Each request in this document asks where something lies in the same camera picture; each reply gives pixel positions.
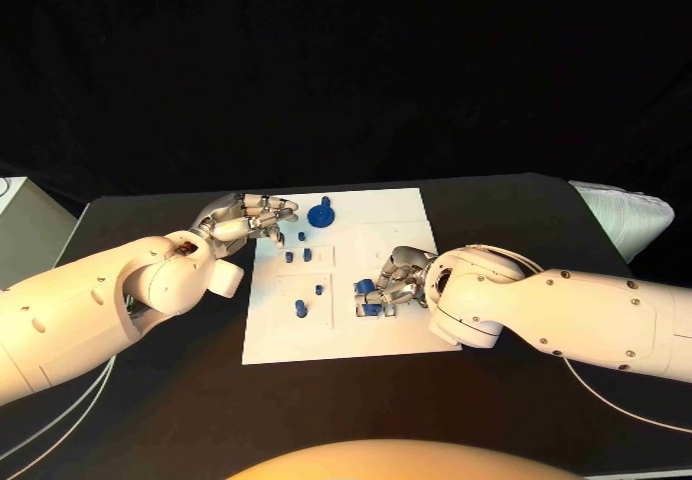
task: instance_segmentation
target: black curtain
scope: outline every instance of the black curtain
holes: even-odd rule
[[[74,211],[101,195],[535,171],[674,204],[680,220],[638,262],[685,281],[667,263],[690,233],[684,7],[3,7],[0,169]]]

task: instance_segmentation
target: blue object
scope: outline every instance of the blue object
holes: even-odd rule
[[[308,221],[313,227],[325,228],[335,221],[335,210],[331,207],[329,197],[322,197],[322,204],[316,205],[308,212]]]
[[[362,293],[368,295],[371,292],[375,291],[375,283],[370,278],[365,278],[357,283],[357,293]],[[364,313],[367,317],[377,317],[380,312],[383,311],[383,305],[380,304],[364,304]]]
[[[299,316],[299,318],[308,317],[308,307],[303,300],[296,300],[296,315]]]

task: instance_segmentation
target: white machine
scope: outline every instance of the white machine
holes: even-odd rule
[[[231,298],[243,270],[221,260],[249,237],[283,245],[299,205],[231,194],[191,230],[143,238],[29,278],[0,295],[0,405],[86,373],[210,289]],[[537,274],[525,278],[522,264]],[[509,327],[546,353],[692,382],[692,293],[618,277],[550,270],[472,246],[437,256],[398,247],[378,289],[357,303],[417,300],[432,331],[491,348]]]

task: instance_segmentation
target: white paper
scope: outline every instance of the white paper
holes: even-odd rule
[[[328,196],[336,219],[326,228],[308,223],[308,211]],[[282,223],[285,249],[257,242],[243,363],[397,355],[459,350],[430,331],[430,312],[416,302],[397,315],[358,317],[354,284],[377,280],[393,250],[409,245],[437,252],[417,188],[286,195],[299,203],[300,220]],[[299,241],[299,232],[306,241]],[[313,260],[303,261],[303,249]],[[295,254],[286,263],[286,252]],[[321,284],[325,292],[316,294]],[[306,302],[306,318],[296,300]]]

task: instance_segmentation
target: black table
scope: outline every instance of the black table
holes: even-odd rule
[[[527,174],[283,192],[398,187],[422,189],[442,252],[486,243],[546,268],[629,275],[579,193],[556,178]],[[220,195],[99,199],[63,263],[188,228]],[[563,361],[511,331],[492,350],[243,366],[253,260],[251,242],[233,257],[247,272],[236,298],[208,293],[119,355],[93,412],[27,478],[220,479],[289,451],[364,438],[475,445],[582,475],[692,467],[692,435],[616,412]],[[692,424],[692,386],[584,365],[579,370],[625,407]],[[54,418],[96,375],[0,409],[0,451]],[[0,466],[3,472],[34,458],[70,423]]]

